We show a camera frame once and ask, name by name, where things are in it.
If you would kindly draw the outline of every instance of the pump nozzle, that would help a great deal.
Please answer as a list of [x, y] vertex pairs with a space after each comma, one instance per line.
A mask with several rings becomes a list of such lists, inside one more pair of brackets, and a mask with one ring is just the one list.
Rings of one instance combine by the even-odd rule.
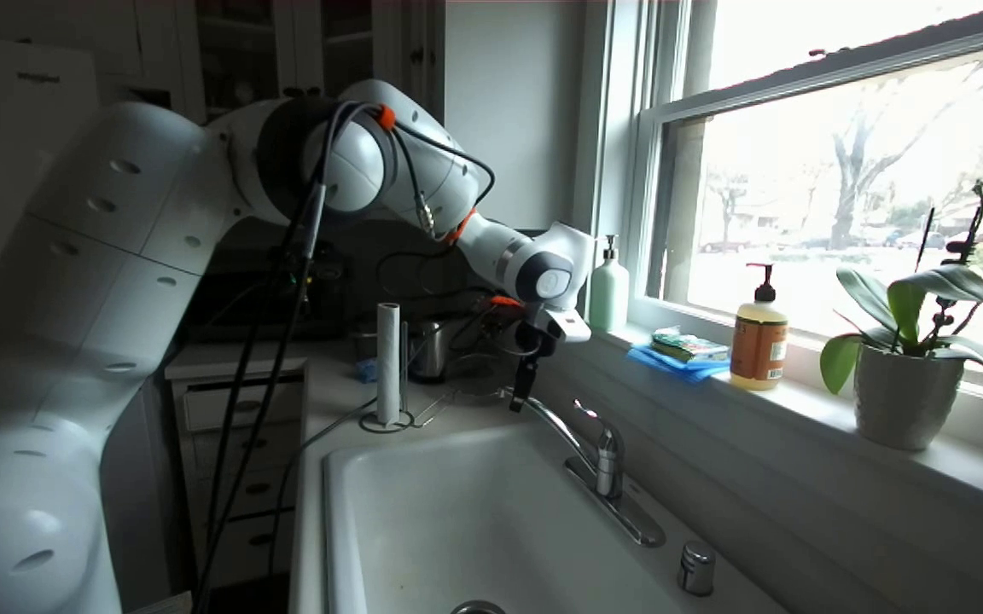
[[603, 236], [600, 264], [613, 264], [613, 259], [618, 259], [618, 240]]
[[765, 269], [765, 284], [753, 290], [753, 304], [773, 304], [775, 301], [773, 264], [746, 264], [746, 268], [762, 268]]

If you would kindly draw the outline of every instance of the cabinet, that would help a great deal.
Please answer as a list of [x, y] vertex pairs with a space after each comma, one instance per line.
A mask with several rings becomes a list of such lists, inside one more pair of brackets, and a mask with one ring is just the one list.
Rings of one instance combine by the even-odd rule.
[[0, 0], [0, 38], [90, 52], [107, 99], [184, 106], [179, 13], [187, 0]]
[[432, 21], [422, 0], [194, 0], [182, 29], [184, 114], [214, 119], [271, 97], [338, 97], [371, 74], [438, 114]]
[[[212, 509], [212, 478], [217, 467], [221, 417], [238, 361], [238, 345], [187, 345], [164, 369], [172, 385], [173, 417], [179, 417], [179, 451], [187, 494], [190, 549], [194, 571], [202, 575], [207, 553], [207, 509]], [[261, 414], [272, 350], [261, 345], [232, 414], [232, 430], [224, 445], [217, 514], [241, 459], [250, 455], [245, 478], [232, 503], [221, 542], [214, 553], [212, 587], [245, 585], [272, 571], [290, 568], [290, 513], [293, 513], [293, 474], [287, 500], [279, 503], [283, 471], [302, 451], [302, 414], [305, 414], [305, 351], [290, 350], [283, 377], [275, 383], [271, 414], [252, 437], [252, 420]]]

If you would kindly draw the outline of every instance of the chrome faucet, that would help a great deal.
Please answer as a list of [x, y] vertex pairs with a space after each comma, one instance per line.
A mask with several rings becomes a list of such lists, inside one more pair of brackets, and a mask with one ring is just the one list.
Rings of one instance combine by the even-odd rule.
[[511, 398], [511, 406], [529, 406], [536, 410], [564, 441], [571, 441], [571, 446], [576, 451], [575, 459], [566, 459], [566, 471], [600, 503], [603, 513], [611, 513], [624, 532], [640, 542], [640, 547], [663, 547], [663, 528], [655, 527], [655, 519], [628, 494], [621, 491], [624, 480], [624, 445], [621, 433], [589, 406], [584, 406], [580, 398], [575, 398], [575, 414], [586, 417], [597, 428], [597, 441], [589, 445], [586, 437], [580, 437], [576, 430], [571, 430], [571, 422], [554, 414], [547, 404], [526, 396], [526, 398]]
[[589, 471], [589, 489], [597, 500], [611, 503], [621, 500], [621, 478], [624, 478], [624, 445], [621, 433], [589, 406], [580, 398], [571, 404], [575, 414], [586, 417], [597, 428], [597, 441], [589, 445], [586, 437], [575, 433], [571, 422], [554, 414], [547, 404], [529, 396], [529, 406], [554, 422], [564, 441], [571, 441], [580, 451], [580, 461]]

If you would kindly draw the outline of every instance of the plant pot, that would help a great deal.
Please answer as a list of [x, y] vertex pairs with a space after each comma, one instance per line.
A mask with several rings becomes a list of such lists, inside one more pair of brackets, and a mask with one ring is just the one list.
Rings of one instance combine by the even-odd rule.
[[858, 369], [858, 430], [894, 446], [926, 451], [957, 404], [966, 360], [926, 360], [865, 350]]

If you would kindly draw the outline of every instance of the pump bottle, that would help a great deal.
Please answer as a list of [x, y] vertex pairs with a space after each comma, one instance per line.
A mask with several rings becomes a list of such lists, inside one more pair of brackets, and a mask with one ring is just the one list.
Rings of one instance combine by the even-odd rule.
[[600, 253], [600, 268], [589, 273], [589, 328], [618, 330], [628, 323], [628, 269], [618, 264], [613, 236]]
[[765, 284], [753, 290], [753, 304], [743, 304], [735, 320], [729, 383], [742, 388], [775, 388], [781, 378], [789, 318], [773, 304], [773, 264], [765, 264]]

